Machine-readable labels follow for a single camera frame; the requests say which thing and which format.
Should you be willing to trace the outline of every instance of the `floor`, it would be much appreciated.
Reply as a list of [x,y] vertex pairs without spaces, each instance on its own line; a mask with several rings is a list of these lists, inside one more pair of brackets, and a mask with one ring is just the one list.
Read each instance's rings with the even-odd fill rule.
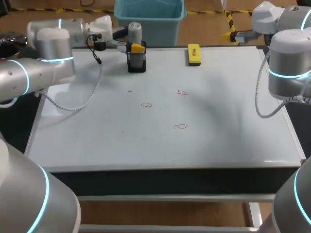
[[[11,0],[15,8],[81,8],[79,0]],[[252,10],[262,0],[228,0],[227,10]],[[295,0],[271,0],[276,6],[296,5]],[[84,9],[113,10],[114,0],[96,0]],[[220,10],[218,0],[185,0],[187,11]],[[83,18],[93,21],[101,14],[83,12],[13,12],[0,18],[2,31],[26,33],[29,21],[53,18]],[[245,13],[234,13],[233,22],[237,31],[251,29],[251,17]],[[233,45],[222,41],[220,35],[230,31],[226,16],[221,14],[189,14],[182,20],[178,45],[198,43],[203,45]],[[263,38],[249,43],[263,44]],[[185,226],[249,226],[243,203],[202,202],[124,202],[82,201],[83,224],[128,224],[128,225],[185,225]],[[272,204],[260,205],[263,219],[272,209]]]

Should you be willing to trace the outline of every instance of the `light blue plastic bin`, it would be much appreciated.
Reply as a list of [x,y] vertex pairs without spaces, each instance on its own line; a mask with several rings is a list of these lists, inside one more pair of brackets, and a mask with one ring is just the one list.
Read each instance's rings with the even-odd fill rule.
[[175,46],[186,15],[184,0],[116,0],[114,8],[119,26],[141,24],[147,46]]

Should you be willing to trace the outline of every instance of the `red marking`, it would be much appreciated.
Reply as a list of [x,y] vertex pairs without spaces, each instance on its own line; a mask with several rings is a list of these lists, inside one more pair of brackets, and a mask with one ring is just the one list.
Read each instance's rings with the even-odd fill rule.
[[152,104],[150,104],[150,103],[142,103],[141,105],[142,105],[143,108],[144,107],[150,108],[152,106]]
[[180,95],[186,95],[186,94],[188,94],[187,92],[185,92],[185,91],[182,91],[182,90],[178,90],[177,91],[177,94],[180,94]]
[[188,125],[185,125],[185,124],[179,124],[179,125],[174,125],[174,126],[173,126],[174,129],[177,129],[177,128],[179,128],[179,129],[185,129],[185,128],[187,128],[187,127],[188,127]]

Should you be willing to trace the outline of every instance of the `white table surface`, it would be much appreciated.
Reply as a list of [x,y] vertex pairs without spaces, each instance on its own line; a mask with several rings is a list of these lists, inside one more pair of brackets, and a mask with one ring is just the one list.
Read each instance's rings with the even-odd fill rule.
[[[187,66],[186,54],[184,48],[149,49],[147,71],[130,74],[124,54],[97,52],[104,67],[93,100],[73,113],[42,98],[26,156],[51,172],[300,166],[305,157],[286,109],[269,119],[256,114],[261,50],[201,48],[199,67]],[[88,50],[73,56],[76,80],[48,92],[67,107],[86,101],[99,72]],[[267,71],[259,97],[265,114],[278,106]]]

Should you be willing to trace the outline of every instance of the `yellow and black tape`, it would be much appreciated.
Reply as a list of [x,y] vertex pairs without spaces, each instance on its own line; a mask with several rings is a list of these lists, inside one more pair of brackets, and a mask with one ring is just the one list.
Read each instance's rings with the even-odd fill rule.
[[11,8],[12,12],[16,11],[49,11],[49,12],[86,12],[86,13],[102,13],[102,14],[112,14],[111,10],[87,10],[87,9],[69,9],[69,8]]
[[[102,14],[112,14],[112,10],[88,10],[88,9],[69,9],[69,8],[11,8],[12,12],[17,11],[50,11],[50,12],[86,12],[86,13],[102,13]],[[252,11],[187,11],[188,15],[198,15],[198,14],[225,14],[225,13],[249,13],[251,15]]]
[[231,12],[226,12],[226,16],[227,16],[227,20],[228,20],[228,23],[229,23],[229,27],[230,27],[231,33],[234,33],[236,31],[236,29],[235,29],[235,26],[233,24],[232,13]]

